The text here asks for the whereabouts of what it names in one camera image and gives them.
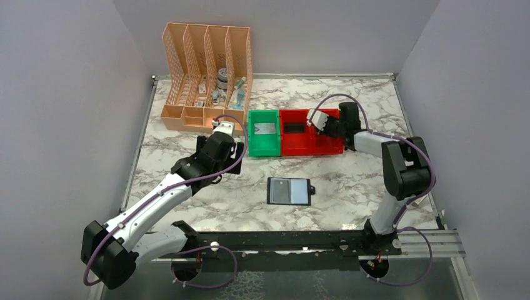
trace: perforated organizer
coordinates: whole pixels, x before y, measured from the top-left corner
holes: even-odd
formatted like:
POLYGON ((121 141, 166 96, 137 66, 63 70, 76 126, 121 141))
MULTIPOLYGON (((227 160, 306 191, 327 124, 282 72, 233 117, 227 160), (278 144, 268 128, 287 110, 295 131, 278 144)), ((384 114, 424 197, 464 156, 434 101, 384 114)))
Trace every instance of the perforated organizer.
MULTIPOLYGON (((167 129, 211 133, 211 121, 220 114, 246 122, 253 81, 249 27, 168 23, 162 40, 171 73, 171 90, 161 114, 167 129), (213 104, 221 68, 228 73, 226 100, 213 104), (243 76, 244 109, 229 109, 234 85, 243 76), (199 84, 206 85, 205 96, 199 95, 199 84), (196 100, 204 101, 204 107, 195 107, 196 100)), ((236 134, 242 133, 236 124, 236 134)))

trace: green bin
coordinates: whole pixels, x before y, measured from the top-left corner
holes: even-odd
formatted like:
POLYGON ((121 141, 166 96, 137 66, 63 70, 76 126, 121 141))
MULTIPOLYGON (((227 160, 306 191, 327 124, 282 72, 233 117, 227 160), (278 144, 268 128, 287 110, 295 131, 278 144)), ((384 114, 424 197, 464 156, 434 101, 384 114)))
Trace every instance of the green bin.
POLYGON ((280 156, 279 111, 249 111, 249 155, 280 156))

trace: marble table top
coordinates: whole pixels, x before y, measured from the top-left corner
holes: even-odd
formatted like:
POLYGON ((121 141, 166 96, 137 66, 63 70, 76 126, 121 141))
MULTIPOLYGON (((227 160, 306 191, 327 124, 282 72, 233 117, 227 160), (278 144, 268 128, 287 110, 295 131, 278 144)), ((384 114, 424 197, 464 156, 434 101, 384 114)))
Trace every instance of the marble table top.
MULTIPOLYGON (((127 206, 153 189, 179 159, 195 151, 195 132, 169 131, 160 113, 171 87, 160 80, 147 124, 127 206)), ((390 79, 255 79, 251 109, 314 108, 325 96, 346 93, 366 110, 371 127, 407 135, 396 90, 390 79)), ((345 101, 336 97, 323 108, 345 101)), ((293 231, 361 229, 383 199, 381 160, 348 151, 337 156, 245 156, 240 175, 223 176, 165 215, 153 230, 184 220, 197 231, 293 231), (309 178, 316 188, 311 206, 268 205, 267 178, 309 178)), ((410 209, 399 227, 437 228, 429 201, 410 209)))

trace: gray wall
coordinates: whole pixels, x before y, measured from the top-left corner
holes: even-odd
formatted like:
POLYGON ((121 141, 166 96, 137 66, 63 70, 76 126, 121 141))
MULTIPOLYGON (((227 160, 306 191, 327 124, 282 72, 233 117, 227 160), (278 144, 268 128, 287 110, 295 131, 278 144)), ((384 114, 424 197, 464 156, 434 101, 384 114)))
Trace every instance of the gray wall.
POLYGON ((530 2, 441 0, 398 77, 481 299, 527 299, 530 2))
POLYGON ((110 0, 0 8, 2 299, 83 299, 83 229, 115 216, 149 73, 110 0))
POLYGON ((254 72, 399 72, 439 0, 114 0, 149 70, 168 22, 250 26, 254 72))

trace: white paper in green bin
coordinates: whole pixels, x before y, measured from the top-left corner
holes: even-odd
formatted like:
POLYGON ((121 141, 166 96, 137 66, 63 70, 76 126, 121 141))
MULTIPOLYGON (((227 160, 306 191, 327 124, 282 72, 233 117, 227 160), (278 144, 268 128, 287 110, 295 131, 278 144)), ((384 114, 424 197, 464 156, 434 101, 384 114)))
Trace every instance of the white paper in green bin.
POLYGON ((276 123, 256 123, 254 134, 276 134, 276 123))

